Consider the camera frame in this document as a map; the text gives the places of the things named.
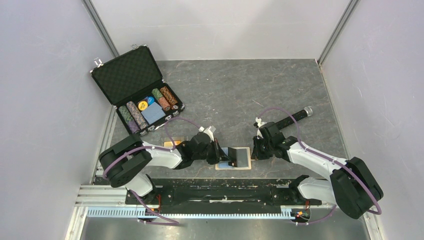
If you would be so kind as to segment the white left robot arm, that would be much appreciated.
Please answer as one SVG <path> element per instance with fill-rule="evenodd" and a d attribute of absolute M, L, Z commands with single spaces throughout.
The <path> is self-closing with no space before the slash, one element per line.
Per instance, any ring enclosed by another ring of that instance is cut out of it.
<path fill-rule="evenodd" d="M 153 145 L 132 134 L 103 151 L 98 158 L 103 178 L 111 187 L 125 187 L 145 204 L 151 204 L 157 198 L 152 179 L 142 173 L 145 167 L 181 170 L 197 160 L 214 165 L 225 159 L 225 152 L 217 139 L 204 132 L 172 147 Z"/>

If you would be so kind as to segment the black VIP card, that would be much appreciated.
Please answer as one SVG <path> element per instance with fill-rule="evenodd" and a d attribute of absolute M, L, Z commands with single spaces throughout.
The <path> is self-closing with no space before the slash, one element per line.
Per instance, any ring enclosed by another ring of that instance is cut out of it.
<path fill-rule="evenodd" d="M 227 150 L 227 156 L 229 159 L 229 165 L 237 168 L 236 159 L 237 159 L 237 149 L 229 147 Z"/>
<path fill-rule="evenodd" d="M 236 167 L 237 168 L 249 167 L 249 152 L 246 148 L 239 148 L 236 150 Z"/>

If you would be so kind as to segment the tan leather card holder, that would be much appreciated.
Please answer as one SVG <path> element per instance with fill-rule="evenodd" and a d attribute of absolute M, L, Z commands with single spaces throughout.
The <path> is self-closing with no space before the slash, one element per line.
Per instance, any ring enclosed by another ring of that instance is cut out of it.
<path fill-rule="evenodd" d="M 215 170 L 251 170 L 250 147 L 223 147 L 224 161 L 215 164 Z"/>

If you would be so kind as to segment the clear acrylic card box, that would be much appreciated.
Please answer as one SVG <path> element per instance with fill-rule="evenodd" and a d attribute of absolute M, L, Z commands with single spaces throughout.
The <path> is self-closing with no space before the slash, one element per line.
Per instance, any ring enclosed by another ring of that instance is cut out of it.
<path fill-rule="evenodd" d="M 167 141 L 172 141 L 172 142 L 174 142 L 174 141 L 181 141 L 181 142 L 184 142 L 186 140 L 187 140 L 187 137 L 186 136 L 172 136 L 171 139 L 169 137 L 165 136 L 165 137 L 162 137 L 160 139 L 160 142 L 161 142 L 161 145 L 163 146 L 164 142 L 167 142 Z"/>

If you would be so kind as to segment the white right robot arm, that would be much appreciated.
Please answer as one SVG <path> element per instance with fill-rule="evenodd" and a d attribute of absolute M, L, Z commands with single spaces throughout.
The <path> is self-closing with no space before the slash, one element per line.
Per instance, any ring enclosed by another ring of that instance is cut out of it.
<path fill-rule="evenodd" d="M 267 160 L 272 157 L 303 166 L 320 179 L 301 175 L 289 185 L 289 199 L 295 204 L 319 200 L 337 205 L 343 213 L 358 219 L 376 206 L 384 197 L 366 163 L 358 158 L 338 158 L 316 150 L 294 136 L 285 137 L 275 122 L 257 118 L 254 126 L 252 158 Z"/>

